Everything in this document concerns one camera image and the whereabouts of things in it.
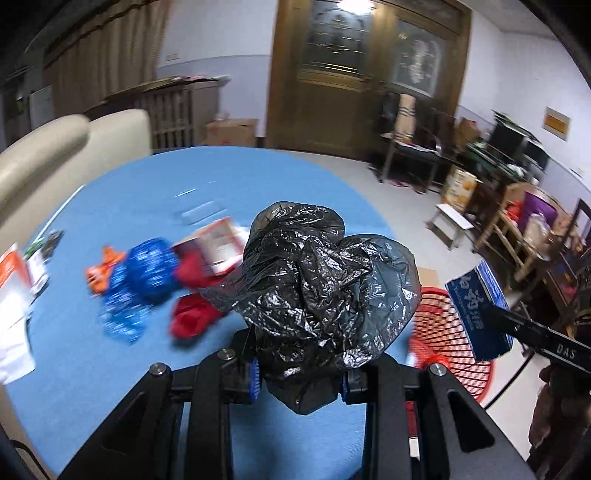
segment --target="white stool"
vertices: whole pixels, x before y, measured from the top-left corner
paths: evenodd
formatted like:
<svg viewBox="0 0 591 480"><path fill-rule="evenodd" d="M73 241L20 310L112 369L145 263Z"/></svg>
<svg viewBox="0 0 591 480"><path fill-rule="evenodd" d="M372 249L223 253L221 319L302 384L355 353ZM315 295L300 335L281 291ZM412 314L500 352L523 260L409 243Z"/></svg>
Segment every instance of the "white stool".
<svg viewBox="0 0 591 480"><path fill-rule="evenodd" d="M459 241L461 240L462 236L471 228L474 228L468 220L466 220L461 213L459 213L454 207L448 205L447 203L440 203L439 205L435 205L437 208L437 212L433 216L430 222L427 223L427 228L432 228L435 220L443 214L443 216L447 219L449 223L451 223L454 228L456 229L456 234L452 239L451 245L448 247L451 250L453 247L459 245Z"/></svg>

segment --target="wall sign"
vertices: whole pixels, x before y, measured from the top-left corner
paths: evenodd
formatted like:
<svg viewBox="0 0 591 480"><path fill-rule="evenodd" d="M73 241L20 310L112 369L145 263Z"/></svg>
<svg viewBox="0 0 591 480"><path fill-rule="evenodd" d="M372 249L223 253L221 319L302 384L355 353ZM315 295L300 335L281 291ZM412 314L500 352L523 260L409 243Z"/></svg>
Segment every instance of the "wall sign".
<svg viewBox="0 0 591 480"><path fill-rule="evenodd" d="M544 117L544 130L553 133L562 140L566 140L569 133L570 118L562 113L546 108Z"/></svg>

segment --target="blue table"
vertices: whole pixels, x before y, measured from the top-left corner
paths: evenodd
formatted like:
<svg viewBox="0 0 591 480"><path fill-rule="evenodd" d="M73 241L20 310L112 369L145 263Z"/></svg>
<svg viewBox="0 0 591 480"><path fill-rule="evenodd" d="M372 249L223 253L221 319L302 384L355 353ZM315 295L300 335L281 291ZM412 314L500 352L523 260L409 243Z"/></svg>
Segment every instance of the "blue table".
<svg viewBox="0 0 591 480"><path fill-rule="evenodd" d="M107 337L98 320L84 267L101 247L124 251L156 236L175 242L195 229L178 215L175 196L196 189L195 201L214 200L238 224L278 200L325 205L345 221L346 234L392 237L368 203L328 171L288 154L235 147L196 147L126 164L89 183L52 228L66 234L48 265L50 284L34 304L30 342L34 372L8 385L18 417L56 472L155 361L173 370L200 362L245 327L237 313L211 326L191 347L168 334L174 297L153 309L133 345ZM399 362L409 328L389 348ZM361 465L365 406L340 400L302 417L263 391L255 406L232 407L237 479L348 479Z"/></svg>

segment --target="curtain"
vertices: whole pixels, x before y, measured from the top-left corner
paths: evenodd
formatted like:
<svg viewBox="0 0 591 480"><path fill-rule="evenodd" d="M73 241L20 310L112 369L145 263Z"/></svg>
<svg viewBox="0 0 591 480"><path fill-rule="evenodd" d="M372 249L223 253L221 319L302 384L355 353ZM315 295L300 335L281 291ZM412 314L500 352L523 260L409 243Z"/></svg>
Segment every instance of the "curtain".
<svg viewBox="0 0 591 480"><path fill-rule="evenodd" d="M171 0L117 0L93 12L45 52L56 116L83 113L105 97L155 79Z"/></svg>

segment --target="cardboard box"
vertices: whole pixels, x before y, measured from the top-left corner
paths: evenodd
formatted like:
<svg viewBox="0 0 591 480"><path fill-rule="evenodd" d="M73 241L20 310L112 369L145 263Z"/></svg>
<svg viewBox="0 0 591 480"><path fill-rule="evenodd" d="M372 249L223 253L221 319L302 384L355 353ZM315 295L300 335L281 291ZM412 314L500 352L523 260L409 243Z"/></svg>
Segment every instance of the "cardboard box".
<svg viewBox="0 0 591 480"><path fill-rule="evenodd" d="M453 166L441 190L441 202L450 204L459 213L464 213L478 181L476 176Z"/></svg>
<svg viewBox="0 0 591 480"><path fill-rule="evenodd" d="M256 118L231 118L206 125L206 145L256 147Z"/></svg>
<svg viewBox="0 0 591 480"><path fill-rule="evenodd" d="M438 287L439 277L435 270L429 268L417 267L418 279L421 282L422 287Z"/></svg>
<svg viewBox="0 0 591 480"><path fill-rule="evenodd" d="M453 141L459 148L464 148L468 142L480 137L480 130L476 122L462 117L453 135Z"/></svg>

